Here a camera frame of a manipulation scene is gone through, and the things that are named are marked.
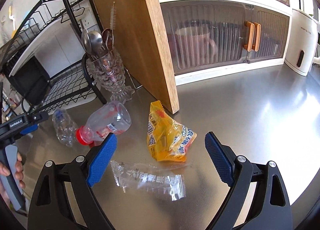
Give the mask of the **clear bottle blue cap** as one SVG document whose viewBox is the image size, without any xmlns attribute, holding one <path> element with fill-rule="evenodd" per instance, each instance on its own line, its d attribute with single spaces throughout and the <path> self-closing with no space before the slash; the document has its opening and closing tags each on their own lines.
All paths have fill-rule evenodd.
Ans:
<svg viewBox="0 0 320 230">
<path fill-rule="evenodd" d="M 53 113 L 52 122 L 60 143 L 67 147 L 72 147 L 77 143 L 75 132 L 78 125 L 65 109 L 57 108 Z"/>
</svg>

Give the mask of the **clear bottle red cap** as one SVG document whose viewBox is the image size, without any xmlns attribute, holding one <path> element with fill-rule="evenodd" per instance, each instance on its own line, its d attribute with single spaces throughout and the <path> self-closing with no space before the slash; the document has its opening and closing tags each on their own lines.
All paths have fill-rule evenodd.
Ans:
<svg viewBox="0 0 320 230">
<path fill-rule="evenodd" d="M 119 101 L 111 101 L 89 116 L 86 124 L 76 129 L 75 136 L 82 145 L 102 142 L 110 133 L 119 135 L 131 126 L 131 117 Z"/>
</svg>

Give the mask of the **clear plastic wrapper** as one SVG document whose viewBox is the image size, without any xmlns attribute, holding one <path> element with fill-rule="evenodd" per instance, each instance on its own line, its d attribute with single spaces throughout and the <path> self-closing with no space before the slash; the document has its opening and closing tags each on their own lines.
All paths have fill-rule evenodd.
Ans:
<svg viewBox="0 0 320 230">
<path fill-rule="evenodd" d="M 139 190 L 170 201 L 185 198 L 184 176 L 150 164 L 110 162 L 116 185 L 124 192 Z"/>
</svg>

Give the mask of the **orange snack bag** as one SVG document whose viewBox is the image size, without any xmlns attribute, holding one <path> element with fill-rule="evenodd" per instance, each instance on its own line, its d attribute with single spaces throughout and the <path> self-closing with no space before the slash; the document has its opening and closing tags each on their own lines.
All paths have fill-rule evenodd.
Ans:
<svg viewBox="0 0 320 230">
<path fill-rule="evenodd" d="M 150 103 L 146 143 L 156 161 L 185 162 L 196 137 L 197 133 L 171 118 L 160 101 Z"/>
</svg>

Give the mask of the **black dish rack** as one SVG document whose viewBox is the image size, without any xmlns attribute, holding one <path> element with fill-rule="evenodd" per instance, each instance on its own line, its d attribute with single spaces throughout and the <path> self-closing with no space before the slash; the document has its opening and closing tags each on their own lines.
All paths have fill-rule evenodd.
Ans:
<svg viewBox="0 0 320 230">
<path fill-rule="evenodd" d="M 5 102 L 24 111 L 72 108 L 99 99 L 101 88 L 85 68 L 83 28 L 101 22 L 93 0 L 6 0 L 1 8 L 1 81 Z"/>
</svg>

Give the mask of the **glass utensil holder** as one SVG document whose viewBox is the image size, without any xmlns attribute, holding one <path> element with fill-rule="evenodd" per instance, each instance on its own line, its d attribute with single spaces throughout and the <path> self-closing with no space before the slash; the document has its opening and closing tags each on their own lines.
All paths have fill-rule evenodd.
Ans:
<svg viewBox="0 0 320 230">
<path fill-rule="evenodd" d="M 112 93 L 110 101 L 125 104 L 132 99 L 135 91 L 131 86 L 125 85 L 125 69 L 116 49 L 93 61 L 88 59 L 86 64 L 98 84 Z"/>
</svg>

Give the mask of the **metal spoon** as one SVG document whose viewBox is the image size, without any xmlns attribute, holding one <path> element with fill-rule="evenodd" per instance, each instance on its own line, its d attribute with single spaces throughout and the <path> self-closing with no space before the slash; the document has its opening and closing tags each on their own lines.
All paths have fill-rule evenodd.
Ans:
<svg viewBox="0 0 320 230">
<path fill-rule="evenodd" d="M 84 29 L 81 33 L 81 41 L 87 54 L 94 58 L 99 57 L 99 52 L 103 45 L 102 35 L 96 31 L 87 31 Z"/>
</svg>

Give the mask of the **wooden cutting board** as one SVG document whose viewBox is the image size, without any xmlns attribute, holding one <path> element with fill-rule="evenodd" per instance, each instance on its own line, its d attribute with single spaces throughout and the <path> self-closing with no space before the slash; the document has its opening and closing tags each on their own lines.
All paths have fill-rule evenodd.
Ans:
<svg viewBox="0 0 320 230">
<path fill-rule="evenodd" d="M 116 6 L 115 48 L 125 67 L 175 114 L 180 109 L 168 36 L 159 0 L 94 0 L 103 28 Z"/>
</svg>

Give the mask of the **bottle brush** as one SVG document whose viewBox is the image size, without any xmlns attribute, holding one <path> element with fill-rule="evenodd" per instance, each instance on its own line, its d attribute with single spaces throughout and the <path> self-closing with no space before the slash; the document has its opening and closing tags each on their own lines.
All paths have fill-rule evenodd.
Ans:
<svg viewBox="0 0 320 230">
<path fill-rule="evenodd" d="M 111 49 L 114 48 L 114 30 L 116 29 L 116 3 L 113 2 L 110 16 L 110 28 L 111 28 Z"/>
</svg>

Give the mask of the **white electric kettle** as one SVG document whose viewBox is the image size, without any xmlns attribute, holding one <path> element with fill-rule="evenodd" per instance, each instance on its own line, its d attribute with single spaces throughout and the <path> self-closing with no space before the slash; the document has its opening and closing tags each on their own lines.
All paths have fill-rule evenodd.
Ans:
<svg viewBox="0 0 320 230">
<path fill-rule="evenodd" d="M 301 76 L 311 69 L 319 38 L 319 22 L 301 10 L 292 10 L 289 44 L 284 63 Z"/>
</svg>

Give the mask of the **white cabinet ribbed doors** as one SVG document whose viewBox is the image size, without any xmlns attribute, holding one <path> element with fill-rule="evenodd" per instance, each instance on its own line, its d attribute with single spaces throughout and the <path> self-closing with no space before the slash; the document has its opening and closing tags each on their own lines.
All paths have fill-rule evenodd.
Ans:
<svg viewBox="0 0 320 230">
<path fill-rule="evenodd" d="M 159 0 L 177 85 L 284 63 L 290 0 Z"/>
</svg>

